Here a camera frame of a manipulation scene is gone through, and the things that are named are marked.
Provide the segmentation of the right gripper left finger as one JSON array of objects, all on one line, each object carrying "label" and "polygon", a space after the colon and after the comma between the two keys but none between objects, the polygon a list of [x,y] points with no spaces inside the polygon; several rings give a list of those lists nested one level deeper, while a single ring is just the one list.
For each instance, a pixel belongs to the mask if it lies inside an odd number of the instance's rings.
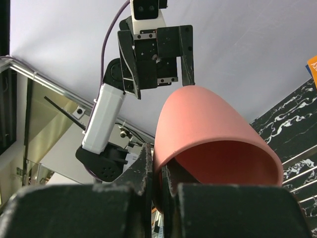
[{"label": "right gripper left finger", "polygon": [[152,235],[152,152],[114,182],[21,188],[0,217],[3,238],[149,238]]}]

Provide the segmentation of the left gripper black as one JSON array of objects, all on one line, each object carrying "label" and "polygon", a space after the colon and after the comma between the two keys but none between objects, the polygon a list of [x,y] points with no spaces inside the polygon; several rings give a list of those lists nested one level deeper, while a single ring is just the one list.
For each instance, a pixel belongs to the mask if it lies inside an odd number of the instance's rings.
[{"label": "left gripper black", "polygon": [[182,85],[195,85],[192,25],[162,27],[137,35],[120,30],[117,38],[126,93],[140,100],[140,89],[177,82],[177,58],[181,59]]}]

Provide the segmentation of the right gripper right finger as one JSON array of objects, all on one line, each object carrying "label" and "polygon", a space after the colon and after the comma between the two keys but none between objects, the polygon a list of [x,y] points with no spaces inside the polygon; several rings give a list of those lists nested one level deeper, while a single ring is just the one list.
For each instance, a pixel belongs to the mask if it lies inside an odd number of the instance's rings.
[{"label": "right gripper right finger", "polygon": [[276,186],[200,184],[164,166],[162,210],[167,238],[310,238],[296,198]]}]

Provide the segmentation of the metal wire dish rack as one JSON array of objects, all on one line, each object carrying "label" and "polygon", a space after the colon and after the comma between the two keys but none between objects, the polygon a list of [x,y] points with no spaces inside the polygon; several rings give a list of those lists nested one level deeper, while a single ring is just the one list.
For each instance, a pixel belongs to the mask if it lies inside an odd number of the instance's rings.
[{"label": "metal wire dish rack", "polygon": [[317,207],[317,147],[313,146],[282,163],[283,187],[305,209]]}]

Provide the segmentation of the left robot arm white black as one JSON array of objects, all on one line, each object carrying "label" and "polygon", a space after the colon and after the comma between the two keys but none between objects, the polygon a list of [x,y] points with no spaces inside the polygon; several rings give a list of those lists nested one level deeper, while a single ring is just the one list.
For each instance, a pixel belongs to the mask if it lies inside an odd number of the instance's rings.
[{"label": "left robot arm white black", "polygon": [[141,91],[178,81],[194,85],[193,27],[182,25],[117,33],[120,56],[112,60],[103,77],[96,105],[91,113],[76,158],[98,180],[112,182],[127,163],[127,150],[109,138],[127,94],[141,98]]}]

